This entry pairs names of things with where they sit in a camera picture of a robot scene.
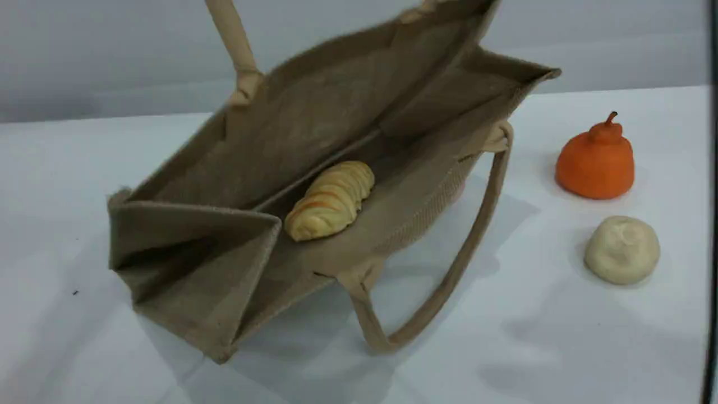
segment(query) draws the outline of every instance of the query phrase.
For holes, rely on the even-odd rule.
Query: white dough ball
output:
[[[637,283],[653,272],[661,255],[658,236],[647,223],[611,216],[596,228],[586,246],[586,266],[616,285]]]

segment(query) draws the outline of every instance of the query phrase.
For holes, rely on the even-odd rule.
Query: bread roll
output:
[[[653,272],[661,247],[651,226],[628,216],[611,216],[594,231],[586,247],[586,266],[616,285],[640,282]]]
[[[296,242],[344,230],[374,186],[374,173],[359,161],[345,161],[323,171],[284,219],[284,230]]]

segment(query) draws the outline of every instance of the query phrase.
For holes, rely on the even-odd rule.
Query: white tablecloth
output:
[[[529,97],[492,224],[456,293],[406,349],[372,356],[339,287],[311,296],[223,366],[137,316],[107,269],[106,196],[136,185],[207,114],[0,125],[0,402],[695,403],[707,332],[709,89]],[[560,190],[568,138],[612,110],[633,143],[626,196]],[[373,296],[386,327],[426,297],[481,201],[490,158]],[[647,221],[661,261],[637,287],[582,264],[606,216]]]

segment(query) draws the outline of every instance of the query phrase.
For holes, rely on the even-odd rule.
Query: bag handle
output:
[[[254,98],[264,75],[254,62],[242,20],[232,0],[205,0],[205,3],[237,72],[236,90],[229,103],[247,105]]]
[[[394,351],[416,338],[447,302],[471,262],[474,251],[481,242],[496,207],[513,141],[513,128],[508,122],[499,122],[497,127],[503,132],[506,144],[505,147],[498,147],[496,139],[488,142],[488,145],[491,146],[489,149],[498,152],[494,155],[491,174],[486,185],[486,194],[474,224],[444,279],[399,330],[389,336],[386,335],[374,312],[369,294],[374,281],[381,273],[382,259],[369,260],[365,271],[344,271],[337,276],[339,283],[349,292],[364,338],[369,346],[377,352]]]

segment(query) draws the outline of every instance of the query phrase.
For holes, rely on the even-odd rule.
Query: jute bag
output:
[[[437,314],[486,230],[513,136],[502,120],[559,71],[478,47],[498,1],[454,0],[425,1],[262,75],[231,0],[207,5],[236,91],[138,188],[111,197],[111,268],[139,313],[219,363],[335,280],[368,344],[398,349]],[[428,300],[387,335],[370,299],[384,259],[431,226],[484,152],[495,153],[493,166],[466,241]],[[342,160],[366,162],[376,175],[356,222],[293,242],[282,220],[312,179]]]

